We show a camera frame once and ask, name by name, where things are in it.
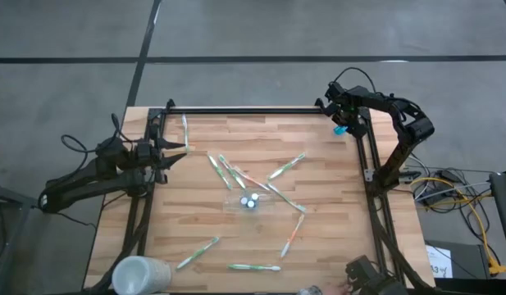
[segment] paper sign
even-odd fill
[[[432,246],[426,246],[426,250],[433,276],[435,278],[453,278],[451,251]]]

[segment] blue object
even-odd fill
[[[342,135],[345,133],[345,130],[347,130],[347,129],[348,129],[347,126],[336,126],[334,131],[335,131],[336,135]]]

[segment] plastic cup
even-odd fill
[[[119,295],[147,295],[165,290],[171,268],[165,262],[143,256],[128,256],[112,273],[112,286]]]

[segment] wooden table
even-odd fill
[[[127,109],[123,131],[143,136],[147,107]],[[390,118],[373,112],[378,150],[385,161],[396,144]],[[311,285],[346,280],[345,265],[357,256],[375,260],[357,146],[348,134],[334,135],[335,124],[323,115],[189,115],[191,153],[167,171],[169,184],[158,185],[148,232],[146,256],[178,263],[213,237],[220,242],[182,270],[173,271],[169,292],[249,293],[296,292]],[[165,137],[183,143],[180,116],[167,116]],[[168,155],[183,152],[166,152]],[[280,251],[293,231],[299,212],[280,197],[261,214],[235,214],[223,202],[229,191],[209,164],[207,153],[223,154],[250,176],[267,175],[301,152],[306,158],[273,184],[308,209],[284,260]],[[248,183],[250,188],[255,184]],[[105,202],[119,193],[107,196]],[[434,285],[422,230],[411,195],[390,193],[390,208],[399,248],[412,267]],[[121,250],[130,199],[103,210],[85,286],[95,284]],[[229,263],[281,266],[282,271],[229,270]]]

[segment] toothbrush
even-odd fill
[[[220,167],[218,167],[218,163],[214,160],[213,157],[207,154],[207,157],[209,157],[209,160],[211,161],[212,166],[217,171],[218,175],[223,179],[223,181],[226,183],[228,189],[232,189],[232,185],[230,185],[229,180],[227,180],[226,176],[223,175],[223,171]]]
[[[236,265],[231,264],[227,265],[228,268],[233,270],[274,270],[274,271],[280,271],[282,270],[279,266],[262,266],[262,265]]]
[[[212,241],[205,247],[197,250],[191,257],[185,259],[184,261],[182,261],[177,267],[176,269],[179,270],[180,268],[186,266],[189,262],[191,262],[192,260],[194,260],[194,258],[202,255],[207,249],[209,249],[212,245],[214,245],[215,243],[218,243],[218,241],[220,240],[219,237],[214,237],[212,239]]]
[[[282,197],[286,202],[288,202],[292,207],[295,207],[296,209],[300,210],[302,213],[305,213],[306,209],[304,206],[299,205],[293,201],[291,201],[288,197],[286,197],[281,191],[278,190],[274,185],[267,184],[269,188],[271,188],[275,193],[277,193],[280,197]]]
[[[183,123],[185,130],[185,151],[189,152],[189,132],[187,131],[187,117],[185,114],[181,115],[181,123]]]
[[[223,164],[227,171],[229,171],[229,174],[236,180],[239,186],[245,189],[244,181],[236,174],[234,169],[230,168],[229,162],[227,162],[227,160],[222,155],[220,155],[218,158],[220,159],[221,164]]]
[[[296,224],[296,227],[294,228],[291,236],[287,239],[287,243],[285,244],[284,249],[282,250],[280,258],[284,258],[285,254],[287,253],[287,250],[289,250],[289,246],[293,242],[294,236],[296,235],[296,232],[299,230],[299,227],[302,224],[304,217],[305,217],[304,214],[300,215],[299,222]]]
[[[267,178],[268,181],[271,181],[273,180],[276,176],[284,173],[286,170],[290,169],[291,167],[293,167],[294,165],[296,165],[296,163],[302,159],[305,158],[305,152],[301,153],[298,157],[295,157],[291,162],[283,165],[282,167],[280,167],[278,170],[276,170],[275,172],[273,172],[273,174],[271,174],[271,176],[269,176]]]
[[[245,172],[243,172],[240,168],[238,168],[238,166],[235,166],[234,169],[235,169],[236,173],[238,173],[239,175],[241,175],[246,180],[257,184],[260,188],[263,188],[263,189],[265,189],[267,191],[271,191],[265,184],[260,184],[258,181],[254,180],[254,178],[252,178],[251,176],[246,175]]]

